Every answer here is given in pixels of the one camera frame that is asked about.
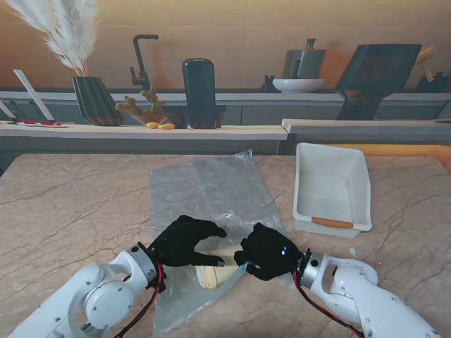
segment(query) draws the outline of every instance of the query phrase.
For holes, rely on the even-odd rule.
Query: red cable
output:
[[[155,302],[159,292],[160,292],[160,284],[163,282],[163,267],[161,266],[160,262],[156,262],[157,268],[158,268],[158,287],[155,288],[154,293],[152,294],[152,298],[150,299],[149,303],[144,305],[144,307],[141,309],[141,311],[132,319],[131,322],[128,323],[126,327],[124,327],[114,338],[123,338],[124,334],[128,332],[129,329],[131,329],[147,312],[147,310],[150,308],[150,306]]]
[[[308,298],[308,296],[305,294],[305,291],[301,289],[300,285],[299,285],[298,282],[297,282],[297,281],[298,281],[298,279],[297,279],[297,270],[295,270],[295,272],[293,273],[293,280],[294,280],[294,282],[295,282],[295,286],[296,286],[296,288],[297,288],[297,291],[299,291],[299,292],[302,294],[302,296]],[[340,320],[339,317],[337,317],[334,313],[332,313],[332,312],[330,312],[329,310],[325,309],[324,307],[318,305],[317,303],[315,303],[315,302],[312,301],[311,299],[310,299],[310,301],[311,301],[312,303],[314,303],[315,306],[317,306],[318,308],[320,308],[322,311],[324,311],[324,312],[326,312],[327,314],[329,314],[331,317],[335,318],[336,320]],[[357,330],[355,329],[355,327],[353,327],[352,325],[346,324],[346,327],[347,327],[348,329],[350,329],[352,333],[354,333],[356,336],[358,336],[358,338],[362,338],[362,337],[363,337],[362,334],[361,334],[361,332],[357,331]]]

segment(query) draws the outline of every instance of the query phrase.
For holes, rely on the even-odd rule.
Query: white tray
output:
[[[296,229],[354,238],[371,229],[370,205],[368,169],[360,150],[297,145]]]

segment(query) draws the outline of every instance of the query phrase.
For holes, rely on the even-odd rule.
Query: plastic wrap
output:
[[[285,234],[252,151],[153,169],[150,192],[153,238],[180,215],[212,220],[226,230],[226,238],[211,237],[201,241],[196,246],[199,252],[240,242],[257,222]],[[245,273],[243,268],[237,269],[220,287],[203,289],[194,266],[165,267],[165,272],[168,289],[156,302],[154,337],[163,337],[165,332],[227,294]]]

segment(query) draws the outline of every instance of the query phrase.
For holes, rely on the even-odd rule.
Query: black faucet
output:
[[[135,45],[136,58],[138,59],[138,66],[140,67],[140,77],[136,77],[135,69],[130,67],[132,73],[132,84],[135,86],[141,86],[143,90],[150,90],[149,77],[147,76],[144,64],[142,62],[140,46],[138,44],[139,39],[158,39],[158,35],[153,34],[138,34],[133,38],[133,44]]]

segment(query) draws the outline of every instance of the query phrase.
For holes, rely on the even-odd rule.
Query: black gloved hand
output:
[[[186,215],[172,222],[153,242],[151,249],[157,259],[167,266],[210,265],[224,266],[218,256],[208,256],[194,251],[203,239],[211,236],[224,238],[226,231],[210,220],[195,220]]]
[[[294,272],[302,257],[287,237],[261,223],[254,225],[254,231],[241,241],[241,247],[243,251],[235,252],[235,262],[238,265],[249,262],[246,271],[260,280]]]

